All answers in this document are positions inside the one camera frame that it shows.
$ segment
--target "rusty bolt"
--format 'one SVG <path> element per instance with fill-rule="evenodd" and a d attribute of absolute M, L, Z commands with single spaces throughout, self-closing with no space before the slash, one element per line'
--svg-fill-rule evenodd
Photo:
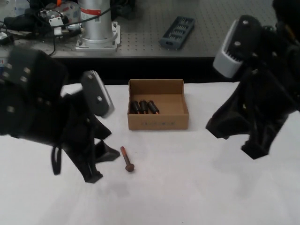
<path fill-rule="evenodd" d="M 125 150 L 124 147 L 121 147 L 121 152 L 122 152 L 122 155 L 125 159 L 125 162 L 126 162 L 126 167 L 125 169 L 128 171 L 128 172 L 132 172 L 134 169 L 135 169 L 135 165 L 133 165 L 132 163 L 130 163 L 130 160 L 128 158 L 128 155 L 127 155 L 127 152 Z"/>

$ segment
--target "metal cylinder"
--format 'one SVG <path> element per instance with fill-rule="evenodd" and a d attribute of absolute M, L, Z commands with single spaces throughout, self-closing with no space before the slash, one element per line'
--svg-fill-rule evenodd
<path fill-rule="evenodd" d="M 89 19 L 110 8 L 109 0 L 78 0 L 81 19 Z M 91 44 L 101 44 L 115 39 L 112 29 L 111 13 L 108 12 L 98 19 L 82 23 L 84 33 L 82 39 Z"/>

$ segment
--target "bolt head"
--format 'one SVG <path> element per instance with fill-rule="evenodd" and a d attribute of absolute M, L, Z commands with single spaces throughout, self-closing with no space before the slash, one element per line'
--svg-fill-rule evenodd
<path fill-rule="evenodd" d="M 135 165 L 129 164 L 125 167 L 125 169 L 131 173 L 133 170 L 135 170 Z"/>

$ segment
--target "white plastic part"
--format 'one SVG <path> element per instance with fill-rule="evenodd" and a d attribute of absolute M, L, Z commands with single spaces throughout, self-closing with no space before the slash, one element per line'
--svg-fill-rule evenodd
<path fill-rule="evenodd" d="M 225 41 L 222 44 L 218 54 L 215 57 L 213 66 L 214 68 L 222 74 L 224 77 L 233 78 L 236 72 L 239 70 L 242 61 L 239 61 L 228 54 L 228 46 L 231 42 L 235 29 L 237 27 L 238 21 L 234 21 L 230 30 L 228 31 Z"/>
<path fill-rule="evenodd" d="M 50 19 L 49 23 L 52 27 L 64 25 L 64 23 L 62 22 L 62 19 L 60 17 Z M 54 28 L 54 35 L 55 36 L 62 35 L 61 27 Z"/>

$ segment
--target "black screw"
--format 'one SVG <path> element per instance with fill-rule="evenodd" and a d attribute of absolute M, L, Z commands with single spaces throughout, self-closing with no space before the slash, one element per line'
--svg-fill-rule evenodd
<path fill-rule="evenodd" d="M 140 106 L 141 106 L 141 111 L 144 114 L 148 114 L 148 106 L 147 106 L 147 102 L 145 100 L 140 101 Z"/>
<path fill-rule="evenodd" d="M 156 107 L 152 100 L 148 102 L 148 107 L 153 114 L 159 114 L 159 109 Z"/>
<path fill-rule="evenodd" d="M 141 114 L 142 113 L 141 108 L 140 108 L 137 101 L 131 102 L 131 108 L 132 108 L 132 110 L 135 114 Z"/>

